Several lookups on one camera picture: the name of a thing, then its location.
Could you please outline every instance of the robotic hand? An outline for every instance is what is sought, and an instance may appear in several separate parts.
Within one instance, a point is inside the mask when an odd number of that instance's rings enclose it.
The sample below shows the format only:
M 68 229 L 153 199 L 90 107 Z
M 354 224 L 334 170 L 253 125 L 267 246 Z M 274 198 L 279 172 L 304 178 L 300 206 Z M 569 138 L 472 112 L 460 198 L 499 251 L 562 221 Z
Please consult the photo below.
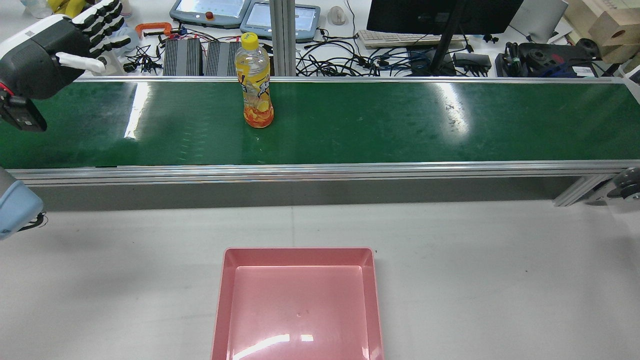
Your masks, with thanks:
M 104 72 L 101 55 L 131 41 L 109 38 L 124 24 L 121 11 L 119 0 L 103 0 L 73 19 L 46 17 L 0 43 L 0 117 L 20 130 L 45 131 L 31 99 L 52 97 L 85 70 Z

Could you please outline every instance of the tablet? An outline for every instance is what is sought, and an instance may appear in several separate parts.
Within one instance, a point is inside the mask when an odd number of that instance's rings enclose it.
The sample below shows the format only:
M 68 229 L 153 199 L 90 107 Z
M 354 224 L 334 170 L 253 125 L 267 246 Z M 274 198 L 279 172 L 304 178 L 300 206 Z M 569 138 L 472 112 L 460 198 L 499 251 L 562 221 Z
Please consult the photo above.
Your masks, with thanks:
M 296 5 L 296 42 L 309 42 L 314 39 L 320 7 Z M 244 33 L 256 33 L 258 37 L 271 39 L 271 12 L 268 1 L 253 0 L 244 16 L 240 30 Z
M 215 28 L 239 28 L 249 0 L 178 0 L 169 12 L 173 20 L 184 24 Z M 207 18 L 207 12 L 213 17 Z

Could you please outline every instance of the computer monitor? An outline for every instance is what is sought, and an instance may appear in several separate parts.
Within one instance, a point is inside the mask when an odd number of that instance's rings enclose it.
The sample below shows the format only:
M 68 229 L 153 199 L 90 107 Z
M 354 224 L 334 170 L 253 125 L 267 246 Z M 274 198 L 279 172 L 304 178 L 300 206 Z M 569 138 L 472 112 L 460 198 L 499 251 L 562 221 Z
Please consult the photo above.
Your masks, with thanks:
M 429 72 L 439 75 L 451 37 L 503 33 L 523 0 L 372 0 L 367 29 L 442 35 Z

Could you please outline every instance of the bottle label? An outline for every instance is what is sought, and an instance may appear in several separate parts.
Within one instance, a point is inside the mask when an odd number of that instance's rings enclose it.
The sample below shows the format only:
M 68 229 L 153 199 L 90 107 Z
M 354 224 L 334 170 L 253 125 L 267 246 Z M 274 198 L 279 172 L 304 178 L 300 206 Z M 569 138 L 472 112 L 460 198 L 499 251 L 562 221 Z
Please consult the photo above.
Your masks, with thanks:
M 254 76 L 247 75 L 249 67 L 237 64 L 238 81 L 244 97 L 244 118 L 253 127 L 265 127 L 273 120 L 273 107 L 269 94 L 269 69 Z

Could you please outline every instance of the pink tray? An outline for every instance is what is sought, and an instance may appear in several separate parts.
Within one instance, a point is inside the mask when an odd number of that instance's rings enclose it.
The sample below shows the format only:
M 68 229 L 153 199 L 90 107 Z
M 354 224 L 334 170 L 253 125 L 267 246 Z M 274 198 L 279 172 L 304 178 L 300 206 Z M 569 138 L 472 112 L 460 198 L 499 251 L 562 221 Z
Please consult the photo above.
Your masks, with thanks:
M 383 360 L 371 249 L 228 249 L 213 360 Z

